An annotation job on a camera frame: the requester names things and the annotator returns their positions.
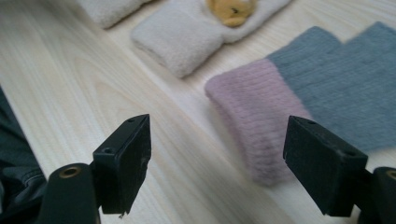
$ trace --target yellow plush toy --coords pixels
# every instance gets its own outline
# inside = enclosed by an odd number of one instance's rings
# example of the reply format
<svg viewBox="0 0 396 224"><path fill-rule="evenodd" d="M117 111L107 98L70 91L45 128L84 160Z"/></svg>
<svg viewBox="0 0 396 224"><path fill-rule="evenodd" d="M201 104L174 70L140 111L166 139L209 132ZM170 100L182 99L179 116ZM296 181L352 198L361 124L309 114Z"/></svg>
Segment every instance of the yellow plush toy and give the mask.
<svg viewBox="0 0 396 224"><path fill-rule="evenodd" d="M224 25L236 27L254 12L257 0L206 0L206 3Z"/></svg>

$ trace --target screw hole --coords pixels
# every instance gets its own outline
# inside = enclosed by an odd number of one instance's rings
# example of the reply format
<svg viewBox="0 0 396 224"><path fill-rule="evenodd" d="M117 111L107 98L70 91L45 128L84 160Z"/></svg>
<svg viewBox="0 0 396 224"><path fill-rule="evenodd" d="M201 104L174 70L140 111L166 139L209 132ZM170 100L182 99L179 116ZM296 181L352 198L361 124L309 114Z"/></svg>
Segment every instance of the screw hole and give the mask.
<svg viewBox="0 0 396 224"><path fill-rule="evenodd" d="M388 170L388 171L387 171L387 175L388 175L390 178L396 180L396 171L394 171L394 170Z"/></svg>
<svg viewBox="0 0 396 224"><path fill-rule="evenodd" d="M80 172L81 172L81 168L79 168L77 166L73 166L73 167L69 167L67 169L62 170L61 173L59 174L59 176L63 179L66 179L66 178L76 176Z"/></svg>
<svg viewBox="0 0 396 224"><path fill-rule="evenodd" d="M352 151L345 151L344 153L347 154L348 156L356 156L356 153Z"/></svg>
<svg viewBox="0 0 396 224"><path fill-rule="evenodd" d="M105 152L105 153L110 154L110 153L113 153L113 148L112 147L105 147L102 151Z"/></svg>

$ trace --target pink knitted fabric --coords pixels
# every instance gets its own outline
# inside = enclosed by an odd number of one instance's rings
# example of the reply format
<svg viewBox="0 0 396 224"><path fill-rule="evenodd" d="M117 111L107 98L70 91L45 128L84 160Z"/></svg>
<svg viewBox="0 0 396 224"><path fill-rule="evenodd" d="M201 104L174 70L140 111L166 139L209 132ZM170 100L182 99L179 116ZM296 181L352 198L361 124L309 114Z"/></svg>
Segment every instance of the pink knitted fabric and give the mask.
<svg viewBox="0 0 396 224"><path fill-rule="evenodd" d="M290 115L312 119L268 59L210 79L205 91L241 149L252 179L264 185L293 177L282 158Z"/></svg>

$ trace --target sock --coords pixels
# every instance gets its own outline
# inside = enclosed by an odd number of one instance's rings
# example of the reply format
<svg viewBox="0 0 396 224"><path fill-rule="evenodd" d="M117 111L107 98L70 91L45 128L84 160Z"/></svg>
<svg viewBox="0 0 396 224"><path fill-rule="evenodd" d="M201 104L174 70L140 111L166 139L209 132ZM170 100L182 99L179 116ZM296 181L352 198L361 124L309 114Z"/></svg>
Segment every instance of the sock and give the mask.
<svg viewBox="0 0 396 224"><path fill-rule="evenodd" d="M91 19L106 29L151 0L78 0Z"/></svg>
<svg viewBox="0 0 396 224"><path fill-rule="evenodd" d="M396 146L395 30L377 22L299 76L277 54L268 58L316 122L363 151Z"/></svg>
<svg viewBox="0 0 396 224"><path fill-rule="evenodd" d="M171 0L132 30L133 43L176 77L192 73L225 43L259 28L290 0L258 0L255 12L236 28L221 24L205 0Z"/></svg>
<svg viewBox="0 0 396 224"><path fill-rule="evenodd" d="M314 27L280 49L273 58L277 66L298 76L301 68L315 68L317 60L340 48L328 32ZM289 115L311 119L271 60L262 59L213 77L205 85L206 95L218 110L256 182L272 185L293 175L282 158Z"/></svg>

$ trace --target light wooden table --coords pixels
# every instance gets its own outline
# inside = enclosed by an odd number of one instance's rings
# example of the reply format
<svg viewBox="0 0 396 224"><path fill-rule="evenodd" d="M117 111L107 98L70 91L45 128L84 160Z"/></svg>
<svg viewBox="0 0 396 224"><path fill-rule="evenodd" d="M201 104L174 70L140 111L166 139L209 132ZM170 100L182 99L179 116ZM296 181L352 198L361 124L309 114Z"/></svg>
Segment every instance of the light wooden table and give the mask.
<svg viewBox="0 0 396 224"><path fill-rule="evenodd" d="M149 113L152 159L129 216L103 223L356 223L324 217L297 181L265 188L246 174L204 94L213 76L263 58L318 25L347 40L375 21L396 28L394 0L294 0L256 33L178 79L132 46L131 30L166 1L101 30L72 0L0 3L0 83L46 175L92 152L125 119ZM396 150L369 170L396 167Z"/></svg>

